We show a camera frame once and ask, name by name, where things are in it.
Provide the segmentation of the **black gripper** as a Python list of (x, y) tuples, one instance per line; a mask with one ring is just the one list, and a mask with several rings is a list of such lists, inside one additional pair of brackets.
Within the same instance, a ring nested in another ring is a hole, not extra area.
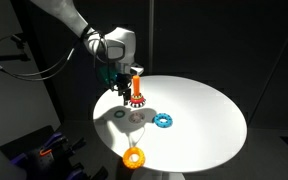
[(128, 104), (131, 99), (131, 79), (132, 76), (130, 74), (117, 73), (113, 77), (113, 88), (118, 91), (118, 96), (123, 95), (124, 104)]

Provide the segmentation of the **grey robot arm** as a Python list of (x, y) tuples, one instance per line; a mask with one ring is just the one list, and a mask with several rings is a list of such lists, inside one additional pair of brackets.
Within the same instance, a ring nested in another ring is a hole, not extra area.
[(108, 87), (117, 91), (127, 105), (131, 99), (131, 76), (136, 66), (136, 36), (133, 31), (116, 27), (104, 34), (96, 31), (76, 9), (73, 0), (30, 0), (36, 6), (63, 22), (86, 46), (95, 59), (107, 65)]

